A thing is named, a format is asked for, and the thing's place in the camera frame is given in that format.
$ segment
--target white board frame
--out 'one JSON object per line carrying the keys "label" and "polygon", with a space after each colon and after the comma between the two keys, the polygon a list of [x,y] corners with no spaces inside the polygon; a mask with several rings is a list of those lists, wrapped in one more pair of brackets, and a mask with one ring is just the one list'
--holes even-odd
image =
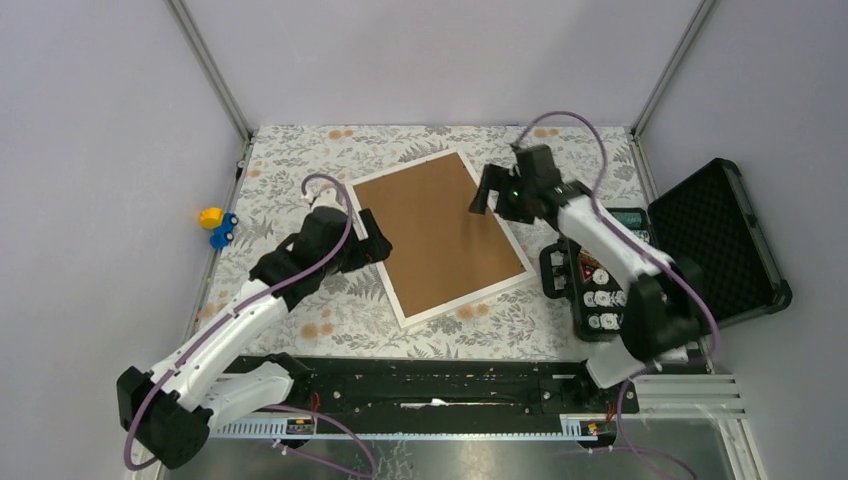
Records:
{"label": "white board frame", "polygon": [[[356,185],[369,182],[371,180],[384,177],[386,175],[391,175],[392,173],[399,172],[401,170],[405,170],[407,168],[412,168],[439,158],[446,157],[451,154],[457,154],[459,158],[462,160],[462,164],[465,167],[466,171],[471,175],[471,178],[474,180],[476,185],[480,185],[480,175],[474,170],[474,167],[471,165],[471,162],[468,161],[468,158],[460,151],[459,149],[451,148],[447,150],[442,150],[441,152],[434,153],[432,155],[427,155],[426,157],[419,158],[417,160],[413,160],[411,162],[401,163],[394,167],[388,168],[386,170],[381,170],[379,172],[373,173],[371,175],[366,175],[364,177],[357,178],[351,182],[348,182],[345,185],[345,189],[347,190],[348,195],[350,196],[351,206],[353,207],[354,212],[359,212],[362,210],[362,206],[359,203],[359,198],[356,196],[356,191],[354,187]],[[494,212],[495,202],[493,199],[488,200],[489,209]],[[354,216],[356,220],[355,228],[357,229],[357,234],[359,234],[360,238],[364,236],[365,232],[362,230],[361,222],[362,220],[359,218],[358,213]],[[513,235],[512,230],[509,229],[506,222],[495,215],[495,220],[498,222],[498,225],[503,230],[504,235],[506,235],[509,244],[512,245],[512,249],[515,251],[515,254],[518,256],[518,259],[521,261],[521,265],[524,266],[524,272],[519,273],[518,275],[514,275],[507,279],[501,280],[493,285],[489,285],[488,287],[481,288],[480,290],[473,291],[469,294],[463,295],[459,298],[453,299],[447,303],[443,303],[441,305],[437,305],[435,307],[424,310],[423,312],[416,313],[410,317],[407,317],[403,313],[403,309],[400,306],[400,300],[398,300],[397,293],[392,285],[392,280],[389,278],[389,272],[386,270],[386,266],[379,262],[377,263],[377,271],[380,274],[380,280],[383,282],[383,286],[386,289],[386,295],[389,297],[389,302],[392,305],[392,310],[395,312],[395,317],[397,318],[398,325],[401,329],[408,329],[415,325],[418,325],[422,322],[426,322],[427,320],[433,319],[439,315],[443,315],[445,313],[453,312],[454,310],[461,308],[470,303],[481,301],[485,298],[488,298],[494,294],[500,293],[507,288],[517,286],[521,283],[529,281],[531,279],[535,279],[536,269],[533,268],[533,265],[530,263],[530,260],[527,258],[527,255],[524,253],[524,250],[521,249],[521,246],[518,244],[518,240],[516,240],[515,235]]]}

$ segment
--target white wall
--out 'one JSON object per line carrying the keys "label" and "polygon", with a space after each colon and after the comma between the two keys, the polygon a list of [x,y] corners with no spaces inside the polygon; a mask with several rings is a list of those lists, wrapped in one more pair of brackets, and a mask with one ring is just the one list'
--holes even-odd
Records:
{"label": "white wall", "polygon": [[772,480],[844,478],[848,435],[848,3],[724,0],[659,106],[645,149],[665,191],[736,161],[795,299],[729,328]]}
{"label": "white wall", "polygon": [[254,124],[635,121],[698,0],[190,0]]}
{"label": "white wall", "polygon": [[162,1],[3,2],[0,72],[0,478],[120,478],[115,381],[181,340],[239,140]]}

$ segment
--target reflective floor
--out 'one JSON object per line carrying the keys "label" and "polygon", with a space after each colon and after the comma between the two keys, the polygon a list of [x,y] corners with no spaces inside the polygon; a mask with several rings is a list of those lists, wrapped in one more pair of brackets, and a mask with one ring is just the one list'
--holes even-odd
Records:
{"label": "reflective floor", "polygon": [[[699,480],[732,479],[718,431],[706,421],[628,421],[633,443],[663,450],[687,463]],[[379,461],[381,480],[529,480],[656,479],[629,453],[558,453],[579,447],[571,442],[537,441],[379,441],[367,442]],[[304,451],[357,469],[368,461],[350,441],[313,441]],[[678,478],[686,472],[665,460],[656,464]],[[345,480],[354,479],[323,465],[282,457],[268,441],[210,440],[189,464],[166,475],[170,480]]]}

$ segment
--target brown board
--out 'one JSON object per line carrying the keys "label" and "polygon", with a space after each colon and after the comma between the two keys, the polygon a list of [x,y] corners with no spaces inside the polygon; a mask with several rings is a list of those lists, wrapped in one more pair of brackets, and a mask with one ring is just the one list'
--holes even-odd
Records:
{"label": "brown board", "polygon": [[468,212],[477,185],[457,153],[353,189],[394,246],[385,269],[406,317],[527,271],[492,212]]}

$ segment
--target leaf pattern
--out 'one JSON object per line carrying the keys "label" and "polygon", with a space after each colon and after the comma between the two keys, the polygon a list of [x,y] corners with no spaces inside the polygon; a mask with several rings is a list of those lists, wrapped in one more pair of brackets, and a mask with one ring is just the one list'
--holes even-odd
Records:
{"label": "leaf pattern", "polygon": [[[544,132],[529,135],[527,142],[547,143],[565,179],[592,185],[600,161],[591,134],[576,127],[540,130]],[[350,181],[448,148],[462,150],[478,171],[490,162],[508,166],[514,161],[509,142],[519,132],[519,127],[503,126],[262,127],[235,207],[242,222],[236,240],[221,253],[198,323],[214,316],[219,295],[236,291],[260,256],[300,228],[309,211],[300,198],[300,182],[309,173]],[[600,133],[611,163],[598,197],[609,206],[645,207],[625,130],[605,127]],[[534,264],[539,251],[557,238],[540,225],[510,228]],[[304,331],[310,334],[303,336]],[[325,279],[317,292],[262,332],[245,353],[582,360],[599,347],[574,337],[568,302],[545,297],[538,281],[402,331],[372,266]]]}

